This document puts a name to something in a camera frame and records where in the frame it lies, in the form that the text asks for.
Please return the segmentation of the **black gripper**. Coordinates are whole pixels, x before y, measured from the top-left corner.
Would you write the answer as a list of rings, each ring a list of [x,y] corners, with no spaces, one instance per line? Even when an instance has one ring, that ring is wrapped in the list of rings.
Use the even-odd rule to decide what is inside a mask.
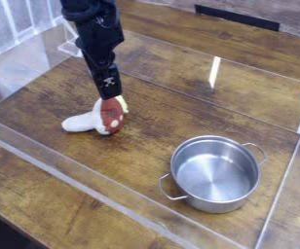
[[[113,63],[113,48],[124,40],[119,14],[75,13],[75,28],[75,44],[80,49],[100,98],[111,99],[123,92],[120,73]]]

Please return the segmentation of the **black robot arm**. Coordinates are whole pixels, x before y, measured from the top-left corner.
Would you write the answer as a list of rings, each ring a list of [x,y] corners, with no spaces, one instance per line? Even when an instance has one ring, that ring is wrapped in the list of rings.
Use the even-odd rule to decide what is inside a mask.
[[[103,100],[121,94],[113,48],[124,40],[115,0],[60,0],[61,15],[75,24],[89,75]]]

